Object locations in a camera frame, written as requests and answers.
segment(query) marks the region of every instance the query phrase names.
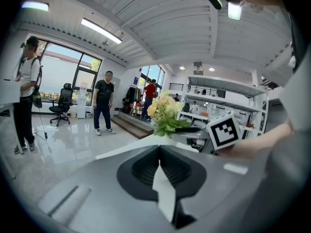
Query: white sleeve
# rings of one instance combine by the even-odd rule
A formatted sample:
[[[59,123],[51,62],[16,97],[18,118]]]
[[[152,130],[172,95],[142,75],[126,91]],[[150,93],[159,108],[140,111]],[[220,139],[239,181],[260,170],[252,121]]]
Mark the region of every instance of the white sleeve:
[[[35,60],[31,68],[31,81],[37,81],[39,69],[40,69],[40,62],[39,60]]]

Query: red shirt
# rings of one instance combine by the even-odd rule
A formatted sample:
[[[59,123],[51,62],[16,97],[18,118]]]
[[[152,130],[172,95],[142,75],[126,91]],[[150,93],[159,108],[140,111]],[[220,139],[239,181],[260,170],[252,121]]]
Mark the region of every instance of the red shirt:
[[[153,93],[156,92],[156,87],[153,84],[149,84],[144,89],[146,91],[146,97],[153,99]]]

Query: office chair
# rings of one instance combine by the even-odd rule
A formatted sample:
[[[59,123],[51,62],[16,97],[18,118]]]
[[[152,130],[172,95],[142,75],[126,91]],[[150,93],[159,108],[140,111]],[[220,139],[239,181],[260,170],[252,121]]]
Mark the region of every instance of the office chair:
[[[60,120],[67,121],[70,124],[70,121],[67,116],[64,115],[73,104],[71,103],[73,94],[73,89],[71,88],[70,83],[64,84],[64,88],[60,91],[60,96],[58,100],[58,105],[54,106],[55,100],[50,100],[53,103],[53,106],[49,108],[50,111],[57,113],[57,117],[50,120],[52,123],[53,120],[58,120],[56,126],[58,127]]]

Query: railing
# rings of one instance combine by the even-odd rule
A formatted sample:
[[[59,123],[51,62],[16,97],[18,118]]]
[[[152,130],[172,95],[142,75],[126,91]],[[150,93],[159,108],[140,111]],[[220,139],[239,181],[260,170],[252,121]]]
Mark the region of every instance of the railing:
[[[176,91],[183,91],[184,90],[184,84],[182,83],[170,83],[170,90],[176,90]],[[202,87],[202,86],[196,86],[196,85],[186,85],[187,92],[194,92],[194,91],[200,91],[200,94],[203,95],[210,95],[210,96],[218,96],[220,98],[225,98],[225,91],[218,90],[215,88],[208,88],[208,87]]]

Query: flower bouquet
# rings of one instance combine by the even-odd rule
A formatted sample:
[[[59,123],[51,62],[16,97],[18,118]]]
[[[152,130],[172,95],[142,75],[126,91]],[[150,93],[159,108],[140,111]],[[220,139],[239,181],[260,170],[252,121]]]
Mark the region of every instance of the flower bouquet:
[[[190,127],[186,120],[176,120],[177,113],[182,110],[183,104],[176,102],[168,94],[169,91],[162,93],[160,98],[153,99],[152,105],[147,110],[156,125],[154,135],[170,137],[176,129]]]

